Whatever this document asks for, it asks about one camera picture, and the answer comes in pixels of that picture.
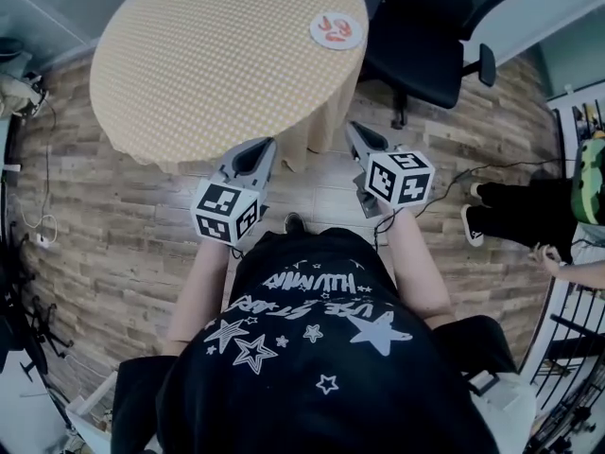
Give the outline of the white plate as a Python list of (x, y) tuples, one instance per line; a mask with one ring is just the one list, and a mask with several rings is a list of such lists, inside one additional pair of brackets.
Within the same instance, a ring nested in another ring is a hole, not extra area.
[[(329, 32), (322, 32), (318, 29), (318, 21), (322, 15), (326, 15), (331, 23), (332, 30)], [(344, 38), (339, 31), (338, 20), (346, 20), (352, 30), (353, 35), (349, 38)], [(352, 16), (340, 13), (340, 12), (322, 12), (319, 13), (310, 23), (309, 26), (310, 36), (316, 44), (320, 46), (336, 51), (350, 50), (361, 45), (364, 38), (364, 31), (362, 26)]]

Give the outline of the round table with yellow cloth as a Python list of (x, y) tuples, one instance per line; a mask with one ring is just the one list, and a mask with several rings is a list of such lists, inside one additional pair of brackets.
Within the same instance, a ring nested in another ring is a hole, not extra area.
[[(361, 45), (313, 41), (328, 11), (357, 20)], [(116, 150), (165, 172), (258, 137), (301, 172), (344, 121), (368, 29), (364, 0), (126, 0), (95, 50), (92, 108)]]

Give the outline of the white desk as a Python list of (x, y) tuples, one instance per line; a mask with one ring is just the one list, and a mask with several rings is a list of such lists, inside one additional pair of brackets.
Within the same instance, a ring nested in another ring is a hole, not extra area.
[(72, 427), (94, 454), (111, 454), (112, 435), (96, 427), (93, 421), (88, 419), (88, 414), (114, 387), (116, 380), (117, 372), (112, 372), (87, 398), (79, 395), (65, 407)]

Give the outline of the beige cloth bag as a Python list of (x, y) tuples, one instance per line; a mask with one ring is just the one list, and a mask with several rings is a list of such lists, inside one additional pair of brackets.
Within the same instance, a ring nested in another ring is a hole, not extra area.
[(28, 105), (37, 107), (42, 101), (43, 95), (30, 80), (0, 74), (0, 119), (18, 114)]

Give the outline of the person's right forearm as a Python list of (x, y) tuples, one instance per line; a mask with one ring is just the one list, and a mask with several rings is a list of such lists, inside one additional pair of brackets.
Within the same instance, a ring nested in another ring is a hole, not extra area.
[(398, 210), (386, 236), (401, 301), (432, 329), (453, 323), (450, 294), (412, 213)]

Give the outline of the white shoulder bag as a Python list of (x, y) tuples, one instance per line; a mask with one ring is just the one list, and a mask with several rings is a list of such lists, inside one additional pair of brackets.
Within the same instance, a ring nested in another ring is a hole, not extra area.
[(537, 413), (535, 388), (516, 373), (468, 376), (471, 398), (499, 454), (523, 454)]

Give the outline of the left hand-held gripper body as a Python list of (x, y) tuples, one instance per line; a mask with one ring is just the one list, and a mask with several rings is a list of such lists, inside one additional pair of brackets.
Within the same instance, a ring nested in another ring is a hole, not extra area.
[(217, 171), (201, 179), (190, 207), (199, 236), (236, 246), (262, 219), (269, 175)]

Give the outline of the person's black star-print shirt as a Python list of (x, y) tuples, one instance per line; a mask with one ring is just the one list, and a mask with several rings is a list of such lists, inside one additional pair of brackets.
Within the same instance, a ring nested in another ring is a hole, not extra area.
[(429, 327), (360, 236), (267, 233), (180, 354), (120, 365), (112, 454), (498, 454), (470, 378), (514, 369), (495, 320)]

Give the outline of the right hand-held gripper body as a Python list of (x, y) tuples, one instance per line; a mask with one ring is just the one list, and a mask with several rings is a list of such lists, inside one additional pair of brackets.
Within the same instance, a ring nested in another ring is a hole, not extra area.
[(393, 211), (426, 203), (435, 168), (421, 152), (382, 151), (355, 160), (362, 168), (356, 195), (366, 218), (381, 214), (380, 203)]

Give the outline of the person's left forearm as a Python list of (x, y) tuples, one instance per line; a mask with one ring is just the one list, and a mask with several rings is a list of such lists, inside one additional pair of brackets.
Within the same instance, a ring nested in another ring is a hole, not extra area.
[(172, 312), (162, 354), (178, 356), (208, 322), (219, 314), (230, 248), (203, 239)]

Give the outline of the black office chair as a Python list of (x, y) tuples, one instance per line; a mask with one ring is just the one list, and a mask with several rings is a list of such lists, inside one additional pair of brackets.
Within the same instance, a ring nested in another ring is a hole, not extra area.
[(393, 92), (391, 126), (406, 125), (409, 97), (444, 109), (458, 103), (464, 77), (487, 87), (496, 79), (493, 51), (481, 44), (465, 62), (464, 43), (490, 11), (506, 0), (368, 0), (371, 14), (362, 80), (380, 80)]

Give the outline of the black metal shelf rack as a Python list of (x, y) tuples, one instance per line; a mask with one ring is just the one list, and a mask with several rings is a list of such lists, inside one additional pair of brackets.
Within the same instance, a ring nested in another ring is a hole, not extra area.
[(524, 454), (568, 452), (605, 396), (605, 289), (554, 278), (522, 376), (537, 414)]

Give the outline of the black metal stand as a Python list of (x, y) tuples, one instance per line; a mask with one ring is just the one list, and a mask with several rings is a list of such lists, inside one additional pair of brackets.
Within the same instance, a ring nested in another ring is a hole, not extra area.
[(44, 306), (40, 297), (34, 295), (31, 306), (26, 306), (23, 288), (35, 276), (19, 271), (18, 266), (20, 263), (10, 263), (0, 257), (0, 363), (6, 360), (8, 352), (25, 351), (29, 363), (20, 363), (20, 366), (32, 382), (32, 370), (41, 375), (48, 374), (44, 343), (58, 358), (66, 358), (67, 350), (74, 342), (61, 339), (51, 329), (56, 319), (55, 303)]

